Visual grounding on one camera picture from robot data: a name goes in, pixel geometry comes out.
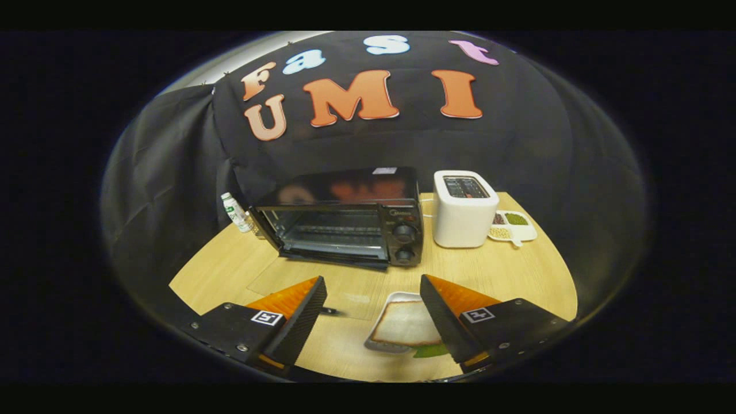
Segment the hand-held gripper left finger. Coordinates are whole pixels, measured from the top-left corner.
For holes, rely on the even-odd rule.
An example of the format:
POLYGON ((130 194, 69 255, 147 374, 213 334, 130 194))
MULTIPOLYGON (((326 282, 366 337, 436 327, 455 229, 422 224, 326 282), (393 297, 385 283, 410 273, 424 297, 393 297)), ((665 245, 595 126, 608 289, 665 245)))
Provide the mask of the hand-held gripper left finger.
POLYGON ((271 375, 295 365, 328 298, 323 276, 247 305, 223 303, 194 315, 182 330, 213 351, 271 375))

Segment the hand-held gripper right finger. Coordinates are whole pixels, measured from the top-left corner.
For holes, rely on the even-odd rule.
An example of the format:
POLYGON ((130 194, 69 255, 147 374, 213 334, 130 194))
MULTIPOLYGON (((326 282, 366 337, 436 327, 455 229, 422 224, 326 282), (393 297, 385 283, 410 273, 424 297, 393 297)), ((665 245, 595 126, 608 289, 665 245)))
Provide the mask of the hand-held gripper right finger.
POLYGON ((502 301, 421 275, 420 295, 464 374, 504 369, 561 338, 570 322, 525 298, 502 301))

